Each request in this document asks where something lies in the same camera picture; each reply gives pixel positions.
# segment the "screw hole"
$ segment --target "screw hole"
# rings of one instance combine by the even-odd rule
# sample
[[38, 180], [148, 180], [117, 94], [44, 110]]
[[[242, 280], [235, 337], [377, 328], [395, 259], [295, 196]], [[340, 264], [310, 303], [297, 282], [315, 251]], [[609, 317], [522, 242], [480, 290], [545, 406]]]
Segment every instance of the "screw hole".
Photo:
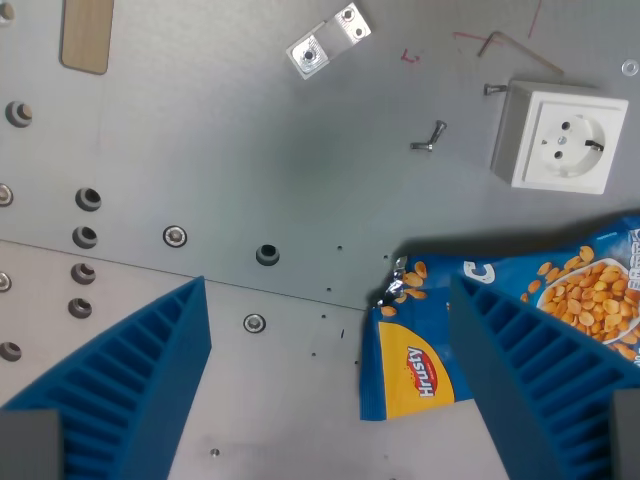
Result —
[[256, 260], [260, 265], [271, 267], [280, 260], [280, 252], [273, 245], [265, 244], [256, 250]]
[[89, 318], [92, 311], [91, 304], [84, 298], [74, 298], [69, 302], [69, 313], [81, 320]]
[[98, 243], [98, 235], [89, 227], [78, 227], [73, 231], [73, 242], [80, 248], [93, 248]]
[[7, 121], [17, 128], [25, 128], [31, 125], [33, 112], [31, 107], [23, 102], [11, 102], [4, 110]]
[[4, 342], [0, 344], [0, 357], [7, 362], [17, 362], [22, 358], [22, 350], [13, 342]]
[[90, 285], [96, 279], [96, 271], [86, 263], [76, 263], [71, 269], [71, 278], [80, 285]]

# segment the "blue snack bag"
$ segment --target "blue snack bag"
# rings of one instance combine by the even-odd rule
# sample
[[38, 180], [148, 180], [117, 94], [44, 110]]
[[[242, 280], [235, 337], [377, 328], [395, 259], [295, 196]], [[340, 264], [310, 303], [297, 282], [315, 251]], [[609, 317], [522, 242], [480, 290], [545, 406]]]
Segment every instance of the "blue snack bag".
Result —
[[369, 312], [363, 334], [363, 420], [391, 419], [472, 398], [449, 345], [452, 274], [492, 284], [640, 365], [640, 217], [624, 217], [582, 242], [550, 252], [403, 258], [395, 274], [388, 290], [394, 298]]

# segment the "small screw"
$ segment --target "small screw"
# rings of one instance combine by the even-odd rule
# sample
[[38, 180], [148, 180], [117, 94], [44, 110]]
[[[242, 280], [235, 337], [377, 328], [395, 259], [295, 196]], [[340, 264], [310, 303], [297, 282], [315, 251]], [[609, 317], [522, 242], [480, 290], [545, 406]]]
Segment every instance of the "small screw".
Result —
[[493, 95], [494, 93], [506, 92], [508, 89], [508, 85], [490, 85], [488, 83], [484, 84], [484, 94], [487, 96]]
[[433, 145], [438, 141], [442, 132], [447, 128], [447, 124], [442, 120], [436, 121], [436, 129], [431, 135], [431, 139], [427, 143], [412, 143], [411, 150], [426, 150], [427, 152], [433, 152]]

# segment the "gray metal surface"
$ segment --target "gray metal surface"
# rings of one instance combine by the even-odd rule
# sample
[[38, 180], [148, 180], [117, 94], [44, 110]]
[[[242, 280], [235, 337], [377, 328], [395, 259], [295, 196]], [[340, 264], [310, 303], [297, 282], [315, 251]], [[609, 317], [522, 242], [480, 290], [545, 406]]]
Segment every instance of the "gray metal surface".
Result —
[[[118, 320], [188, 279], [91, 260], [96, 281], [69, 269], [83, 257], [0, 242], [14, 287], [0, 297], [0, 405]], [[473, 401], [390, 422], [359, 420], [363, 313], [207, 282], [212, 350], [171, 480], [507, 480]], [[93, 314], [67, 312], [74, 297]], [[262, 315], [266, 328], [247, 332]]]
[[[0, 237], [96, 258], [362, 308], [407, 239], [543, 231], [637, 207], [640, 3], [628, 0], [362, 0], [372, 34], [303, 80], [285, 50], [344, 0], [127, 0], [114, 10], [109, 71], [58, 62], [62, 1], [19, 0], [0, 29], [0, 182], [14, 204]], [[500, 29], [566, 71], [508, 45]], [[510, 78], [602, 87], [631, 105], [603, 196], [511, 189], [489, 164]], [[411, 152], [437, 119], [437, 149]], [[103, 205], [74, 203], [92, 187]], [[167, 225], [189, 235], [162, 240]], [[281, 259], [264, 267], [263, 244]]]

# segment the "red scribble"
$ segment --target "red scribble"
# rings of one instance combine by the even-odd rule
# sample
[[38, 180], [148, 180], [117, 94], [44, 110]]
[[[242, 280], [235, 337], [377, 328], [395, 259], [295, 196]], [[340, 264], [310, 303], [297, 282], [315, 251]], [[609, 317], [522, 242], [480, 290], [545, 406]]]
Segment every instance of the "red scribble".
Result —
[[401, 60], [404, 60], [405, 62], [409, 62], [409, 63], [416, 63], [420, 61], [420, 57], [418, 55], [414, 56], [413, 60], [411, 60], [409, 57], [407, 57], [407, 53], [409, 53], [409, 49], [405, 48], [404, 53], [402, 54]]
[[[453, 32], [453, 38], [458, 38], [458, 37], [472, 38], [474, 40], [480, 40], [482, 42], [486, 42], [487, 40], [489, 40], [488, 38], [480, 37], [479, 35], [472, 35], [470, 33], [464, 33], [464, 32]], [[499, 40], [494, 40], [492, 43], [495, 45], [503, 45], [503, 43], [500, 42]]]
[[538, 8], [536, 8], [536, 14], [533, 16], [533, 22], [531, 22], [531, 28], [529, 29], [529, 38], [531, 38], [531, 35], [533, 34], [533, 27], [536, 26], [536, 22], [538, 21], [540, 7], [542, 7], [542, 0], [538, 0]]

